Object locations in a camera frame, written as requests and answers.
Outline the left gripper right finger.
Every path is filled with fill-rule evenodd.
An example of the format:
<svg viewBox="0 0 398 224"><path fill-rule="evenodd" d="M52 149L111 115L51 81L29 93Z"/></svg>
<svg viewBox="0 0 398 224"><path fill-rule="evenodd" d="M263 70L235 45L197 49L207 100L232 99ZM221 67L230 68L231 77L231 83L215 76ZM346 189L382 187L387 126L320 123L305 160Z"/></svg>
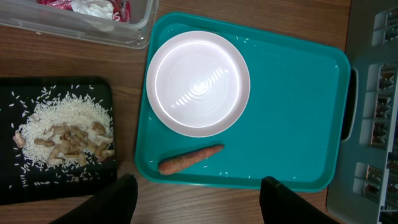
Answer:
<svg viewBox="0 0 398 224"><path fill-rule="evenodd" d="M271 176L262 179L259 203L265 224L336 224Z"/></svg>

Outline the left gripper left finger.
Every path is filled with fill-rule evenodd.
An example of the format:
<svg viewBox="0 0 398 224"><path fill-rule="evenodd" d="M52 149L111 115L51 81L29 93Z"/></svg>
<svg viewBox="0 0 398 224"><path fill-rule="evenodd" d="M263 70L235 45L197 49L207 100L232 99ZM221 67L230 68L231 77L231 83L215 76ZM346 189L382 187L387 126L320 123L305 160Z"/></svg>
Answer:
<svg viewBox="0 0 398 224"><path fill-rule="evenodd" d="M137 197L137 180L126 174L51 224L130 224Z"/></svg>

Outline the orange carrot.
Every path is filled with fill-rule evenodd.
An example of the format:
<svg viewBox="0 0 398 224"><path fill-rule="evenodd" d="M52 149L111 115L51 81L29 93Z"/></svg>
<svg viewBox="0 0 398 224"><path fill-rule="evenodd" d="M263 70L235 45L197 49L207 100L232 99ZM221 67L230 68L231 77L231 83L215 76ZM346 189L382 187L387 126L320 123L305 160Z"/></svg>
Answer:
<svg viewBox="0 0 398 224"><path fill-rule="evenodd" d="M224 149L224 145L219 144L168 158L159 163L158 170L162 175L176 174L215 155L222 149Z"/></svg>

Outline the white plate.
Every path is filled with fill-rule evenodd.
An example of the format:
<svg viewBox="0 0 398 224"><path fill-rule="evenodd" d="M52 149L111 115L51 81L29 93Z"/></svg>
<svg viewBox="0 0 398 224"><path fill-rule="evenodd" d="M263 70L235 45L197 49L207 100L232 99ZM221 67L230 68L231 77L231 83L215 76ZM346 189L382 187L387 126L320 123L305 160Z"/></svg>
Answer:
<svg viewBox="0 0 398 224"><path fill-rule="evenodd" d="M150 60L146 92L161 122L184 136L205 138L230 128L249 101L251 79L239 50L206 31L178 34Z"/></svg>

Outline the red snack wrapper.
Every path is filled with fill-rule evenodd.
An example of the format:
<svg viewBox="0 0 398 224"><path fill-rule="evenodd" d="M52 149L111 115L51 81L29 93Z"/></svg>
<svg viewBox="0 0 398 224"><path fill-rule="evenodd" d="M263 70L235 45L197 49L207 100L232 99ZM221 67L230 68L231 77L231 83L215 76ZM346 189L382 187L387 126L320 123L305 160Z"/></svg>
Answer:
<svg viewBox="0 0 398 224"><path fill-rule="evenodd" d="M72 0L36 0L36 2L39 4L55 7L58 9L73 11L71 7L71 1ZM108 1L110 1L114 6L112 20L118 22L130 21L131 7L129 1L120 1L120 0L108 0Z"/></svg>

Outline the white tissue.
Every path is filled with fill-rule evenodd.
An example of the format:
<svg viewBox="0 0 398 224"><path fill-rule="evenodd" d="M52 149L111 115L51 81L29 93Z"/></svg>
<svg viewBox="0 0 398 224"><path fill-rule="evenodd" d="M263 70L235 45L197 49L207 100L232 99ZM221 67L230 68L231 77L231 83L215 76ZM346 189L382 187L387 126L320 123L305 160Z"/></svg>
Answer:
<svg viewBox="0 0 398 224"><path fill-rule="evenodd" d="M71 7L74 12L89 16L112 19L114 6L108 0L72 0Z"/></svg>

